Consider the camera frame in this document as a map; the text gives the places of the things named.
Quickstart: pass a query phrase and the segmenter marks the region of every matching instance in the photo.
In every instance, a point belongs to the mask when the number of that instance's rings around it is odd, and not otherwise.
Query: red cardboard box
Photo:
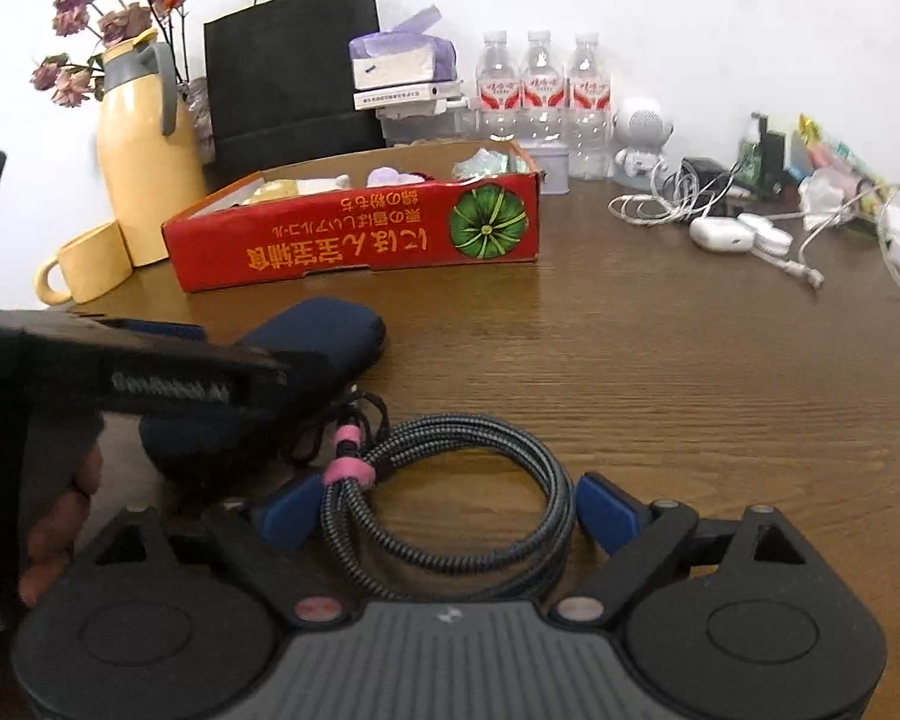
[[[526,172],[452,181],[453,166],[481,146],[508,152],[511,165],[519,157]],[[363,187],[384,166],[436,180],[238,205],[279,178],[346,174]],[[171,218],[163,236],[186,292],[336,269],[523,262],[538,254],[539,183],[515,143],[416,143],[254,173]]]

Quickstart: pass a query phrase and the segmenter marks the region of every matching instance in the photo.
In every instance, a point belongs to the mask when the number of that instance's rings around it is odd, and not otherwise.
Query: gray ridged panel
[[[354,625],[290,642],[221,720],[679,720],[600,635],[526,602],[372,603]]]

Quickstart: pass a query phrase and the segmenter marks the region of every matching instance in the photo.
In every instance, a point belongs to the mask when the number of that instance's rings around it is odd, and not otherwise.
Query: wood grain tabletop
[[[866,718],[900,720],[900,293],[874,241],[819,237],[815,295],[754,257],[698,250],[684,227],[615,220],[612,191],[578,184],[542,199],[535,264],[197,295],[159,265],[84,309],[197,322],[230,343],[305,298],[355,300],[386,321],[389,349],[362,384],[395,420],[491,413],[537,435],[575,479],[601,471],[703,517],[779,507],[880,620],[890,660]],[[118,440],[104,454],[95,512],[160,493],[139,448]],[[401,471],[373,497],[386,525],[437,552],[505,544],[542,509],[529,477],[469,452]],[[562,589],[603,559],[577,536]]]

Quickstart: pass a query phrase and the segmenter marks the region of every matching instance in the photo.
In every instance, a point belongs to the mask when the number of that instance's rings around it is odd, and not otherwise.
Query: human hand
[[[74,474],[74,488],[61,495],[26,535],[29,565],[20,577],[19,592],[28,607],[69,565],[74,541],[90,514],[90,496],[100,488],[102,468],[100,447],[93,445]]]

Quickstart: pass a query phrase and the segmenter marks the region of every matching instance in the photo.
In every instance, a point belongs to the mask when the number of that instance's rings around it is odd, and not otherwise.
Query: yellow thermos
[[[155,39],[148,29],[103,54],[97,156],[135,266],[165,259],[160,225],[206,195],[173,52]]]

